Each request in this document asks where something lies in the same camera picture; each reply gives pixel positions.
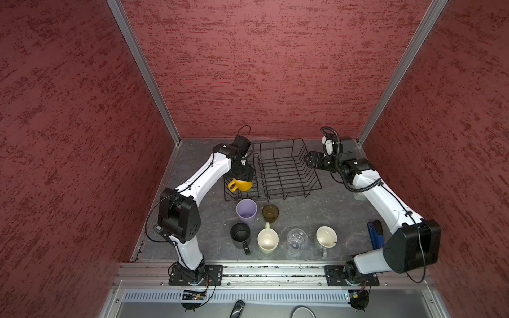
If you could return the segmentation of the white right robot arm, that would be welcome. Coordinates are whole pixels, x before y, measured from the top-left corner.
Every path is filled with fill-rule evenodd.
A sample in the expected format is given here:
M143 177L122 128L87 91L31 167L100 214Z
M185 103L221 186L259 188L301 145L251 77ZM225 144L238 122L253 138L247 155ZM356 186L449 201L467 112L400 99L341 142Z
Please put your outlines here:
M426 220L406 205L382 179L375 167L355 152L355 141L349 137L326 134L323 149L308 155L308 166L336 173L345 188L360 194L372 204L392 234L385 245L354 256L345 265L351 282L369 274L389 272L403 274L438 261L441 227Z

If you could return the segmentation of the clear glass cup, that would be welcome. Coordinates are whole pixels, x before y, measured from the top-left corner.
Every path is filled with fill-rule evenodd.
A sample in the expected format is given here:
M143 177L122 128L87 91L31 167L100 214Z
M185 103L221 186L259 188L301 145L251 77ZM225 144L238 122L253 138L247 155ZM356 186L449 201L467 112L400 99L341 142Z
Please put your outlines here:
M291 229L287 236L288 251L290 254L303 253L307 250L309 245L309 237L302 229Z

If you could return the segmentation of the yellow mug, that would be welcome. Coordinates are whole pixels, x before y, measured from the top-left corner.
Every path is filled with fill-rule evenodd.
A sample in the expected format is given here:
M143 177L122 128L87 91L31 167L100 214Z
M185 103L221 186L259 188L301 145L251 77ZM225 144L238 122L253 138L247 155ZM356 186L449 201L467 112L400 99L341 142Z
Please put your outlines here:
M232 181L229 182L227 188L230 192L240 191L247 192L253 187L253 182L245 181L245 180L237 180L233 178Z

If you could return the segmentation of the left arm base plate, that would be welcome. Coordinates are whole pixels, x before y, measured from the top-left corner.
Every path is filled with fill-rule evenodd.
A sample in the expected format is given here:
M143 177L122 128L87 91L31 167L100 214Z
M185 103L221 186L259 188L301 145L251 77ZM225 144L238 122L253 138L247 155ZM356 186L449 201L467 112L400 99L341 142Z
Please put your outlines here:
M198 266L195 271L188 270L177 264L168 269L169 286L220 286L223 266L206 264Z

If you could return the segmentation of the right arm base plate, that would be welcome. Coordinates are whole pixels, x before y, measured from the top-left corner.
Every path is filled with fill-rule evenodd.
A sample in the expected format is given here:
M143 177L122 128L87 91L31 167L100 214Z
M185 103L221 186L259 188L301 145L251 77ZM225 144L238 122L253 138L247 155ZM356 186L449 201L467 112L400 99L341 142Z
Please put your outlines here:
M353 265L326 265L323 267L329 287L377 287L380 286L376 274L362 274Z

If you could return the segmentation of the olive glass cup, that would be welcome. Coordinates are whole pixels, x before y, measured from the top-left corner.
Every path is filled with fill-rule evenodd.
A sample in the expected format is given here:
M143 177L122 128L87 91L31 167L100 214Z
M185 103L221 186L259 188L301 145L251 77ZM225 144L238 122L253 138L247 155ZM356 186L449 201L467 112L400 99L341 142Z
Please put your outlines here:
M265 205L262 208L262 216L265 222L274 223L279 216L279 209L275 205Z

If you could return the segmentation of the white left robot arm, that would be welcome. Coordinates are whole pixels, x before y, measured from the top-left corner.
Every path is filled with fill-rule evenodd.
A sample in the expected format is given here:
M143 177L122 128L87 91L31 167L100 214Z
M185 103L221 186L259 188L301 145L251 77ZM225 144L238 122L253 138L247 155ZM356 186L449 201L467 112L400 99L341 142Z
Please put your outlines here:
M227 186L230 192L247 192L253 187L255 172L248 163L250 149L250 140L242 135L237 135L231 144L220 143L193 176L176 189L167 188L161 193L154 230L174 246L180 269L193 275L203 272L204 256L196 239L201 226L199 206L216 182L227 176L231 180Z

